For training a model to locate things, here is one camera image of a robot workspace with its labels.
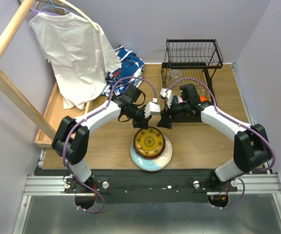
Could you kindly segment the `yellow patterned dark-rimmed plate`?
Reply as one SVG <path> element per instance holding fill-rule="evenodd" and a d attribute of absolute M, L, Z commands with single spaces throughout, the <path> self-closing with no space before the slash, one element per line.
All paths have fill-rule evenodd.
<path fill-rule="evenodd" d="M 138 156 L 153 160 L 158 158 L 164 151 L 166 140 L 160 130 L 149 127 L 136 132 L 132 146 Z"/>

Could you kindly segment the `orange-red bowl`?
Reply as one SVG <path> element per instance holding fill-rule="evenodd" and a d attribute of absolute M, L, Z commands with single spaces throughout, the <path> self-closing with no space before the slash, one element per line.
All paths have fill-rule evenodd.
<path fill-rule="evenodd" d="M 207 99 L 204 96 L 199 96 L 200 97 L 200 102 L 205 102 Z"/>

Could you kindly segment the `clear faceted drinking glass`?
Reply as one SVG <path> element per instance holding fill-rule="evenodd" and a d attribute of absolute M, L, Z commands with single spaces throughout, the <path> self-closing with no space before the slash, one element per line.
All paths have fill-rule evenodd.
<path fill-rule="evenodd" d="M 174 79 L 180 79 L 182 78 L 182 71 L 179 69 L 171 69 L 171 71 L 169 72 L 170 77 L 174 78 Z"/>

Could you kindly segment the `red patterned bowl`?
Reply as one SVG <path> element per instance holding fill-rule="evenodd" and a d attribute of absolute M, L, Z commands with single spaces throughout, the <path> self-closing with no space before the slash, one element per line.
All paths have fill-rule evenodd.
<path fill-rule="evenodd" d="M 185 101 L 183 100 L 183 98 L 181 96 L 175 95 L 172 97 L 172 102 L 175 104 L 178 104 L 178 103 L 184 103 Z"/>

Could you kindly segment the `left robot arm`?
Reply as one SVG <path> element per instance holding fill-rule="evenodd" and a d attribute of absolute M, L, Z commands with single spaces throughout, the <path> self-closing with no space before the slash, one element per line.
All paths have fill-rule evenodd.
<path fill-rule="evenodd" d="M 88 192 L 93 185 L 93 173 L 84 159 L 89 137 L 93 132 L 122 116 L 131 119 L 134 128 L 148 129 L 151 116 L 145 114 L 144 106 L 139 108 L 135 103 L 140 95 L 145 96 L 145 93 L 130 85 L 123 94 L 109 98 L 104 104 L 80 116 L 79 119 L 66 116 L 61 120 L 51 147 L 78 178 L 75 186 L 81 192 Z"/>

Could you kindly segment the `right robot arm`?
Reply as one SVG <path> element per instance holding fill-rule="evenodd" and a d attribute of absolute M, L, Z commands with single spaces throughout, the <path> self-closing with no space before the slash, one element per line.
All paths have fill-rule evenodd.
<path fill-rule="evenodd" d="M 221 111 L 213 102 L 201 97 L 194 84 L 181 86 L 180 93 L 183 101 L 177 103 L 170 89 L 161 90 L 160 95 L 166 100 L 166 106 L 161 111 L 159 127 L 170 129 L 171 119 L 192 115 L 234 143 L 233 158 L 209 174 L 208 184 L 212 190 L 221 190 L 230 179 L 249 173 L 273 158 L 262 125 L 244 123 Z"/>

